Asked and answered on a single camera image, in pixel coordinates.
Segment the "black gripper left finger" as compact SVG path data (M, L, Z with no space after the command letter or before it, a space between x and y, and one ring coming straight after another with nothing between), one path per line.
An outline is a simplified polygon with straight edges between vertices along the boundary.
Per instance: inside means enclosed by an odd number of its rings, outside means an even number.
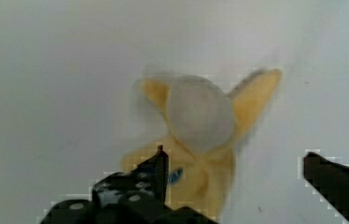
M169 158L163 145L155 154L137 164L129 172L115 172L97 182L91 190L92 201L98 207L118 204L128 193L145 193L161 202L165 201L168 182Z

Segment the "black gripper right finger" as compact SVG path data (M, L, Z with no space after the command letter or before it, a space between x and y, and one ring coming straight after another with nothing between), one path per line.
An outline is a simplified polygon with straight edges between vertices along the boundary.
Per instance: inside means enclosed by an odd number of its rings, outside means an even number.
M304 179L349 221L349 166L314 152L307 153L302 161Z

